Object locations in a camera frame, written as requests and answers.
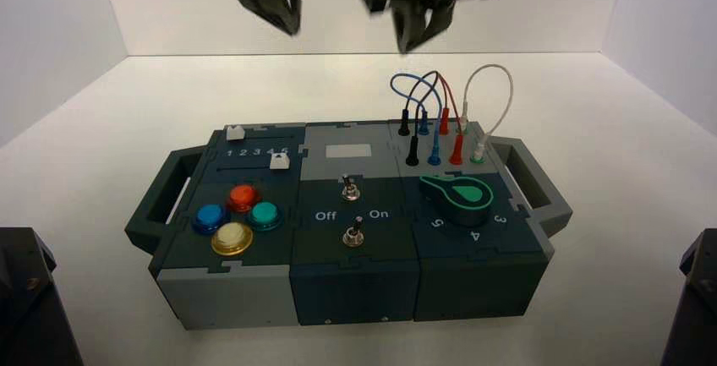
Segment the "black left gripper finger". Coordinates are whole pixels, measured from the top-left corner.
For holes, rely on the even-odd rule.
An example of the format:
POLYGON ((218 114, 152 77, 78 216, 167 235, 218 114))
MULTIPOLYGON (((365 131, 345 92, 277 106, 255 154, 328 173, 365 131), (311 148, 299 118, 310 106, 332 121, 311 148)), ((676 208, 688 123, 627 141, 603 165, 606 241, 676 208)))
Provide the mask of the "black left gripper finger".
POLYGON ((302 0, 286 0, 284 24, 289 35, 295 36, 300 30, 302 0))
POLYGON ((288 35, 294 34, 293 0, 239 0, 239 2, 282 32, 288 35))

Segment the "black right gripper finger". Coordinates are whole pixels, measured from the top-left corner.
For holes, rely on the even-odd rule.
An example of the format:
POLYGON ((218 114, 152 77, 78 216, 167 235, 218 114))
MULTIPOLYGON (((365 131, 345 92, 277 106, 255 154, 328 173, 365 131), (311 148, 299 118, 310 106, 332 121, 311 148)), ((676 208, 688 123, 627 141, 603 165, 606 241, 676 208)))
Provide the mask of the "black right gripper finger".
POLYGON ((436 4, 432 8, 426 9, 425 30, 423 33, 423 41, 427 42, 443 31, 447 30, 453 20, 455 2, 436 4))
POLYGON ((429 38, 426 23, 427 8, 423 6, 393 6, 391 16, 400 53, 410 53, 429 38))

